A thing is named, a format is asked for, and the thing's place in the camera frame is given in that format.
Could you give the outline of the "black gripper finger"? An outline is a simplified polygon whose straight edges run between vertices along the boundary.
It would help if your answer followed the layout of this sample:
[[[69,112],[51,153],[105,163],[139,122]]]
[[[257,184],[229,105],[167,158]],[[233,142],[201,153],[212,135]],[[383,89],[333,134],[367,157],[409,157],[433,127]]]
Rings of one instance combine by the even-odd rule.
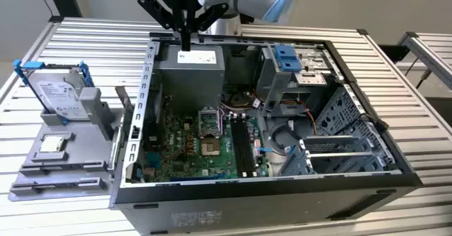
[[[159,22],[165,29],[172,29],[180,33],[181,49],[187,51],[187,28],[184,25],[183,10],[177,0],[163,1],[167,7],[172,10],[169,12],[159,0],[137,0],[139,5],[144,8],[148,14]]]
[[[205,31],[213,22],[224,15],[228,11],[228,4],[216,4],[208,7],[208,9],[196,17],[195,9],[187,10],[185,19],[185,51],[191,51],[191,39],[192,33]]]

